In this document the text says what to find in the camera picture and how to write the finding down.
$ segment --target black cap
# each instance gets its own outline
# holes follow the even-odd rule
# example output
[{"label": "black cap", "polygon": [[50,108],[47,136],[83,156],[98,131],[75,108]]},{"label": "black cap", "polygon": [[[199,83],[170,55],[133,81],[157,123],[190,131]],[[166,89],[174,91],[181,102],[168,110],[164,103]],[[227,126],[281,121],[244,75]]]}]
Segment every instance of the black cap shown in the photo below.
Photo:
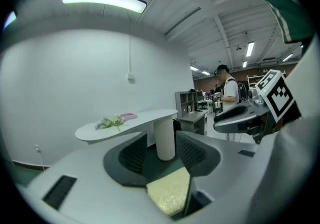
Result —
[{"label": "black cap", "polygon": [[220,64],[218,68],[214,71],[214,74],[217,75],[219,70],[225,70],[227,73],[230,72],[229,68],[224,64]]}]

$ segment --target white wall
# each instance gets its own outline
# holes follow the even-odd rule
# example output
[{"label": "white wall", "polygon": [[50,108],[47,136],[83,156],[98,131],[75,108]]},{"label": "white wall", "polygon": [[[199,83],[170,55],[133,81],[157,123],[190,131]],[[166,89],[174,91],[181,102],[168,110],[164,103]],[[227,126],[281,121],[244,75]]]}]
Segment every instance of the white wall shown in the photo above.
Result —
[{"label": "white wall", "polygon": [[137,25],[131,29],[136,79],[129,83],[128,23],[105,20],[60,18],[6,36],[0,125],[13,160],[39,165],[38,144],[43,164],[52,165],[87,147],[75,138],[80,126],[124,112],[175,109],[174,92],[193,88],[187,52]]}]

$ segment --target white pedestal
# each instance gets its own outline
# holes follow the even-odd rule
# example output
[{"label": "white pedestal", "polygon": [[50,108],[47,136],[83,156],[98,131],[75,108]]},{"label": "white pedestal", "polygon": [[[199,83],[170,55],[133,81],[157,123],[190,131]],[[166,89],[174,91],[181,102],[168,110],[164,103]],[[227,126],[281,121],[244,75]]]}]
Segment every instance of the white pedestal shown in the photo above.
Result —
[{"label": "white pedestal", "polygon": [[175,157],[175,135],[172,117],[153,122],[156,152],[163,161]]}]

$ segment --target white ceiling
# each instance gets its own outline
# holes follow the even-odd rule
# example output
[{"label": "white ceiling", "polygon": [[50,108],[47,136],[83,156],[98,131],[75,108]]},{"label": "white ceiling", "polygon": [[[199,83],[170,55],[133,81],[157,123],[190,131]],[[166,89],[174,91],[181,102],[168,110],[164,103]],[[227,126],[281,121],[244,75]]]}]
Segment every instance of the white ceiling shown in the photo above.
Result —
[{"label": "white ceiling", "polygon": [[[57,16],[87,14],[128,19],[128,14],[131,22],[148,25],[163,33],[168,41],[183,44],[190,63],[208,72],[222,63],[238,70],[245,60],[248,67],[254,67],[264,58],[284,58],[292,52],[294,57],[301,55],[300,44],[283,43],[277,20],[264,0],[144,1],[147,8],[139,14],[94,3],[68,5],[62,0],[20,0],[15,27]],[[245,58],[250,41],[255,42],[252,56]],[[203,76],[192,73],[195,78]]]}]

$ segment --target white t-shirt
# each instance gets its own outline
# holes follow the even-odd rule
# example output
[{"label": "white t-shirt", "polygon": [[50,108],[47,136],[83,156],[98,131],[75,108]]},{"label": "white t-shirt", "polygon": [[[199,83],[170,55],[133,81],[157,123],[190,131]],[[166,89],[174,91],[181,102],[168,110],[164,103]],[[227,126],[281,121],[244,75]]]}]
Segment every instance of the white t-shirt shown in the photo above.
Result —
[{"label": "white t-shirt", "polygon": [[230,77],[225,81],[223,95],[235,97],[235,102],[223,102],[223,110],[228,110],[229,108],[235,106],[239,102],[238,84],[234,80],[229,81],[230,79],[234,78]]}]

